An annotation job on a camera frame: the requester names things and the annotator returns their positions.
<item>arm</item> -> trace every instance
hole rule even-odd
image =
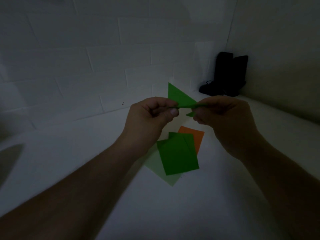
[[[1,239],[88,239],[113,190],[175,116],[176,102],[133,104],[117,141],[78,170],[0,218]]]
[[[320,239],[320,182],[258,132],[247,102],[215,96],[194,120],[209,125],[222,146],[247,168],[275,216],[295,239]]]

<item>fingernail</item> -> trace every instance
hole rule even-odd
[[[179,111],[176,108],[172,108],[172,109],[170,109],[170,113],[172,114],[172,116],[176,117],[176,116],[178,116]]]

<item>white floor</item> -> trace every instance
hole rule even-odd
[[[198,92],[190,95],[196,100],[204,97]],[[249,101],[267,140],[320,178],[320,127],[241,98]],[[117,110],[2,141],[1,153],[13,145],[21,153],[5,169],[8,175],[0,188],[0,215],[110,146],[121,133],[127,113],[127,108]],[[161,138],[181,125],[205,131],[198,154],[200,169],[185,173],[171,187],[142,167],[97,239],[286,239],[242,164],[224,151],[210,128],[183,116],[183,111],[180,114]]]

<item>right hand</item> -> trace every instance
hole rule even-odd
[[[206,107],[194,109],[193,119],[209,125],[226,151],[242,160],[254,147],[266,143],[258,132],[246,101],[227,96],[207,97],[198,102]]]

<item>brick wall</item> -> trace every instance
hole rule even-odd
[[[0,0],[0,130],[22,133],[211,78],[236,0]]]

